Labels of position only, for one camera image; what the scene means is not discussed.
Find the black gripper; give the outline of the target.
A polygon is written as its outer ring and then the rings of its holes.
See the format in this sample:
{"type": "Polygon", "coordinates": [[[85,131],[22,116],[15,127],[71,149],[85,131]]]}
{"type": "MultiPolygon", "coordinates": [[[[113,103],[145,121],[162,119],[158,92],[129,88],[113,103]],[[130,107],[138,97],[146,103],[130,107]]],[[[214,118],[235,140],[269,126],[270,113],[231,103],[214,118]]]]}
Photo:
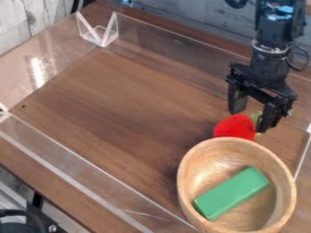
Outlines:
{"type": "Polygon", "coordinates": [[[251,96],[265,105],[265,111],[257,123],[257,132],[265,133],[278,125],[281,118],[290,114],[298,98],[286,79],[293,69],[293,43],[265,46],[251,41],[250,63],[233,63],[226,81],[229,83],[229,110],[238,114],[246,110],[251,96]]]}

